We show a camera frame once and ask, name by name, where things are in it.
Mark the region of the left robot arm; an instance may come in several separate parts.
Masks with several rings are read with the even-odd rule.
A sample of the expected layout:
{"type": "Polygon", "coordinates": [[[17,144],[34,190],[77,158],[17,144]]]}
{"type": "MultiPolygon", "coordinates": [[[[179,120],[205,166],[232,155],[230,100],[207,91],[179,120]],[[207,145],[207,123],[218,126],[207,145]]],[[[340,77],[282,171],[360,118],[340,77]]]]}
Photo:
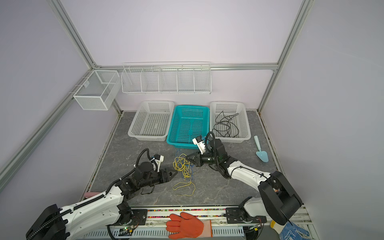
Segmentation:
{"type": "Polygon", "coordinates": [[[176,170],[161,167],[161,155],[150,156],[149,149],[142,153],[147,154],[148,161],[137,159],[135,167],[105,191],[62,208],[45,208],[27,231],[26,239],[75,240],[102,227],[139,222],[128,201],[142,195],[143,188],[168,183],[177,175],[176,170]]]}

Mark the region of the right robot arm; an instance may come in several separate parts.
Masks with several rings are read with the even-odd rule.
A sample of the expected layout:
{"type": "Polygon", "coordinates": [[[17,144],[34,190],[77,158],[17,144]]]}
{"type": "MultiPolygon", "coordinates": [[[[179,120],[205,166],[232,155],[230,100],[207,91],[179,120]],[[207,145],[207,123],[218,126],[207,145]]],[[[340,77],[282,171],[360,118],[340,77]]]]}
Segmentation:
{"type": "Polygon", "coordinates": [[[193,144],[199,150],[186,156],[186,160],[196,167],[208,165],[225,179],[238,180],[260,193],[259,199],[248,197],[243,200],[237,211],[228,213],[227,217],[250,223],[257,217],[269,216],[279,225],[284,225],[302,207],[302,199],[283,173],[259,171],[231,157],[213,132],[209,132],[206,137],[194,138],[193,144]]]}

